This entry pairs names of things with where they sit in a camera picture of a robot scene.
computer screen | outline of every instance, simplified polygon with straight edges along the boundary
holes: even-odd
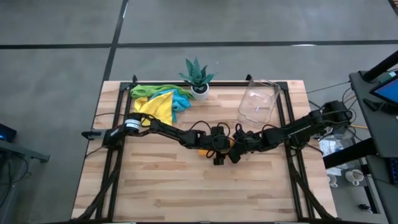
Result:
[[[373,89],[373,93],[383,100],[398,104],[398,78],[392,77],[391,80]]]

concrete floor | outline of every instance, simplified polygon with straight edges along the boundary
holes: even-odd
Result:
[[[0,45],[111,43],[122,0],[0,0]],[[296,40],[398,40],[387,0],[130,0],[120,43]],[[198,56],[219,80],[300,79],[307,90],[348,81],[398,45],[117,49],[110,80],[176,80],[184,58]],[[17,143],[51,154],[30,163],[14,223],[70,218],[109,49],[0,50],[0,123]],[[341,99],[349,85],[310,94]],[[359,107],[357,125],[366,125]],[[369,133],[358,131],[361,138]],[[333,189],[339,217],[387,223],[356,209],[357,188]]]

cup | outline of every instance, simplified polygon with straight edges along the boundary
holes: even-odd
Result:
[[[351,170],[346,172],[346,179],[354,186],[358,186],[359,182],[364,179],[364,175],[360,170]]]
[[[337,178],[335,175],[333,174],[328,174],[328,181],[329,181],[329,185],[330,187],[336,188],[337,185]]]

wooden table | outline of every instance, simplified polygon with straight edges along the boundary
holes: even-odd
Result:
[[[287,82],[295,119],[298,119],[310,111],[304,83],[301,80]],[[96,114],[114,112],[119,84],[104,82]],[[188,129],[198,120],[207,121],[210,126],[224,122],[233,134],[245,89],[213,86],[208,100],[191,101],[192,107],[177,114],[178,122],[173,125]],[[93,127],[108,129],[112,121],[113,115],[99,116]],[[276,107],[270,124],[280,126]],[[258,131],[246,125],[243,128]],[[198,124],[195,129],[207,131],[208,128]],[[88,152],[100,147],[101,142],[101,139],[91,141]],[[310,144],[319,147],[315,140]],[[311,191],[326,210],[336,216],[321,154],[309,147],[302,153]],[[73,218],[83,213],[98,193],[105,158],[106,149],[101,149],[86,159]],[[114,221],[297,221],[283,144],[268,152],[243,155],[238,164],[232,164],[228,158],[225,163],[214,166],[211,159],[199,156],[196,150],[185,149],[156,134],[126,138]],[[108,211],[108,198],[103,215]],[[300,201],[307,214],[301,190]]]

clear plastic container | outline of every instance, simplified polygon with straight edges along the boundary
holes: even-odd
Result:
[[[254,81],[252,78],[239,105],[238,120],[262,128],[271,119],[279,92],[278,84],[266,80]]]

